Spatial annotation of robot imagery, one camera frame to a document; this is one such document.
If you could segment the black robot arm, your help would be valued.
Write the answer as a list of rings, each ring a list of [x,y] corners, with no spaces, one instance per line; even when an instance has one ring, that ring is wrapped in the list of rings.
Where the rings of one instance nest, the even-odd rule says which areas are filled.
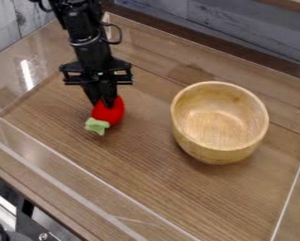
[[[99,101],[108,108],[115,105],[118,85],[133,85],[133,64],[112,55],[111,46],[122,43],[122,38],[110,41],[107,27],[120,27],[104,23],[100,0],[30,0],[40,9],[52,12],[62,28],[68,32],[68,41],[75,50],[76,61],[59,66],[67,85],[80,85],[86,95],[96,105]]]

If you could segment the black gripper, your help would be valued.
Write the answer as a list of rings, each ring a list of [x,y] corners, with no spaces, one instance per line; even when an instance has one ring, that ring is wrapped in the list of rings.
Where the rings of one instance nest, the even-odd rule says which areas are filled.
[[[103,37],[88,40],[71,40],[76,61],[63,64],[67,85],[82,85],[92,105],[102,99],[104,105],[112,108],[118,98],[118,85],[131,85],[133,64],[112,56],[111,42]]]

